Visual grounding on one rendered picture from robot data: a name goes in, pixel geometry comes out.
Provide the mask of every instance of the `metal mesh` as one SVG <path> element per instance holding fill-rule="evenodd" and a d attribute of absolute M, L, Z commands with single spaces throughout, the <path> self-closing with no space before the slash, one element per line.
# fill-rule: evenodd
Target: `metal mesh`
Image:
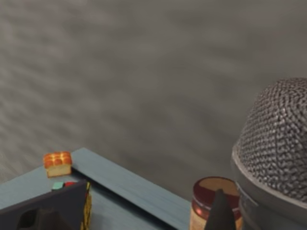
<path fill-rule="evenodd" d="M 307 79 L 280 80 L 263 90 L 237 147 L 261 183 L 307 202 Z"/>

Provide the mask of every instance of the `blue table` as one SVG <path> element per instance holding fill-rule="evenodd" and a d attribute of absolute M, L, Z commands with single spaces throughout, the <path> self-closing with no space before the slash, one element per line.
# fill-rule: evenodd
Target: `blue table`
<path fill-rule="evenodd" d="M 54 179 L 39 167 L 0 185 L 0 209 L 50 191 L 55 181 L 92 182 L 92 230 L 187 230 L 190 203 L 89 151 L 72 153 L 73 173 Z"/>

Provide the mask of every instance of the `jar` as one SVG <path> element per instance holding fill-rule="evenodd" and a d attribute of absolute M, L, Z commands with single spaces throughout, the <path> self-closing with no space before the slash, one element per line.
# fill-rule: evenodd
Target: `jar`
<path fill-rule="evenodd" d="M 239 211 L 239 193 L 236 184 L 223 177 L 205 177 L 198 180 L 193 187 L 189 230 L 204 229 L 214 201 L 215 191 L 218 189 L 223 189 L 234 212 L 236 229 L 241 229 L 242 217 Z"/>

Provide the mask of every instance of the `blurry background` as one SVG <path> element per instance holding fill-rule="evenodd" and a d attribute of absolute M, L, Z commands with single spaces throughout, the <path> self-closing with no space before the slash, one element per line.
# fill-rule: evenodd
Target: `blurry background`
<path fill-rule="evenodd" d="M 0 182 L 80 147 L 186 199 L 200 177 L 231 177 L 256 93 L 307 72 L 306 9 L 0 0 Z"/>

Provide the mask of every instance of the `gray background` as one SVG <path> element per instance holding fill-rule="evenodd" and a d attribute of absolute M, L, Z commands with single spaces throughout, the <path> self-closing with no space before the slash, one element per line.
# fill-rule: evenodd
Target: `gray background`
<path fill-rule="evenodd" d="M 307 72 L 306 0 L 0 0 L 0 182 L 87 147 L 190 199 L 256 93 Z"/>

